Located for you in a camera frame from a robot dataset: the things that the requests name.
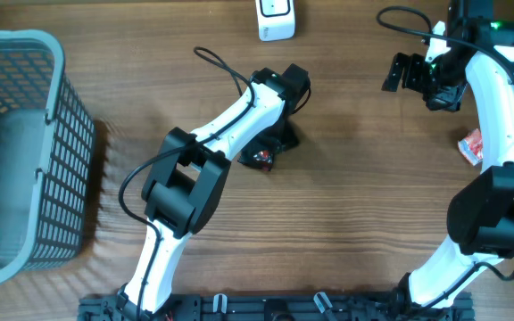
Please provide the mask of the red snack packet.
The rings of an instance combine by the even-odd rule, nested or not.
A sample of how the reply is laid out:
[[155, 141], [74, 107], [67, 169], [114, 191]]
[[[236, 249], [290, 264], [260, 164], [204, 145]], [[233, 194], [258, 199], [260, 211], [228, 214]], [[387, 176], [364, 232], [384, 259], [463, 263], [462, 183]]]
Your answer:
[[469, 132], [458, 142], [461, 155], [472, 165], [476, 166], [483, 160], [483, 139], [478, 128]]

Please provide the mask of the black hex wrench packet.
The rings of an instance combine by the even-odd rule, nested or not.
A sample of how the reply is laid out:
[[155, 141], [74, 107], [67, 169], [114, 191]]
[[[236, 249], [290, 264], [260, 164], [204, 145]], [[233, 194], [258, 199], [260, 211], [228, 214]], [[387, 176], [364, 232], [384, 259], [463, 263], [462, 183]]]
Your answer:
[[272, 171], [274, 153], [270, 150], [243, 149], [237, 161], [251, 169]]

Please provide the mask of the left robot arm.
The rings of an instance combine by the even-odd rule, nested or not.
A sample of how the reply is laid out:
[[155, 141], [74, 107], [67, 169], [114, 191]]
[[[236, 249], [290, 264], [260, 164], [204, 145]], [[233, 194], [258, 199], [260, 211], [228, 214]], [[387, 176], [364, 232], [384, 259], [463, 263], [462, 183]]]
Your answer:
[[158, 155], [144, 165], [145, 244], [137, 268], [118, 294], [129, 320], [151, 320], [171, 295], [186, 242], [219, 206], [232, 161], [271, 170], [276, 155], [299, 140], [288, 119], [311, 94], [308, 71], [292, 64], [278, 74], [255, 71], [240, 98], [216, 119], [191, 132], [173, 128]]

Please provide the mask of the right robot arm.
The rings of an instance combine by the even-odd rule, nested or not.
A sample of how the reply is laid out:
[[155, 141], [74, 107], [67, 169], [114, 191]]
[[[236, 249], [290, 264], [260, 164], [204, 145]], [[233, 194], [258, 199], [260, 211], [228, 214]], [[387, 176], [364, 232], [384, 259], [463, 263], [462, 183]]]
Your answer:
[[[450, 3], [446, 21], [421, 32], [425, 55], [398, 53], [383, 89], [421, 94], [431, 111], [459, 110], [466, 91], [477, 107], [481, 172], [451, 200], [448, 234], [390, 296], [390, 317], [438, 317], [484, 271], [514, 259], [514, 22], [498, 21], [489, 1]], [[514, 268], [500, 274], [514, 280]]]

